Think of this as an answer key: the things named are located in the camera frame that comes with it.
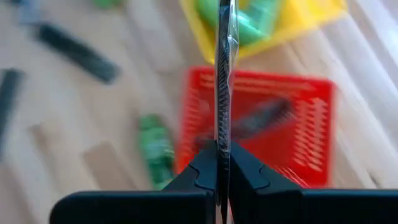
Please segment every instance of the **green bottle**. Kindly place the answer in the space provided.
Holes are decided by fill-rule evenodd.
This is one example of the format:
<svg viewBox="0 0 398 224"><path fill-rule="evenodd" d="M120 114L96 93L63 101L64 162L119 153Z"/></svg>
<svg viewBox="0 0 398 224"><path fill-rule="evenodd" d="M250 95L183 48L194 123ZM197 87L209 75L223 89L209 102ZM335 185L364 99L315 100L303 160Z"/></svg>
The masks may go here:
<svg viewBox="0 0 398 224"><path fill-rule="evenodd" d="M281 2L282 0L252 0L245 10L239 10L239 44L247 45L270 38ZM196 0L195 7L202 19L215 28L218 22L218 0Z"/></svg>
<svg viewBox="0 0 398 224"><path fill-rule="evenodd" d="M174 178L174 148L169 130L157 115L149 114L141 118L139 147L154 188L163 189Z"/></svg>

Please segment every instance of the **plastic crate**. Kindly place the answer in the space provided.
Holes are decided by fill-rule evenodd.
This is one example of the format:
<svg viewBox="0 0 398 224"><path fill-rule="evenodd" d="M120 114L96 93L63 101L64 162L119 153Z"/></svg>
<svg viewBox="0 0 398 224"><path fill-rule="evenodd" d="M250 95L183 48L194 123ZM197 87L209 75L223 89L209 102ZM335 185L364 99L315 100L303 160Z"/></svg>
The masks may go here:
<svg viewBox="0 0 398 224"><path fill-rule="evenodd" d="M195 9L196 0L180 0L190 27L206 61L215 61L215 31L203 20ZM244 8L250 0L239 0ZM315 29L320 24L337 19L346 12L344 0L281 0L282 9L270 40L261 40L239 48L238 58L244 58L273 47L286 40Z"/></svg>
<svg viewBox="0 0 398 224"><path fill-rule="evenodd" d="M288 97L294 119L238 141L243 148L303 187L328 183L333 84L299 76L236 72L232 122L259 102ZM197 136L214 125L214 70L190 70L183 102L181 135L176 150L180 173L197 154Z"/></svg>

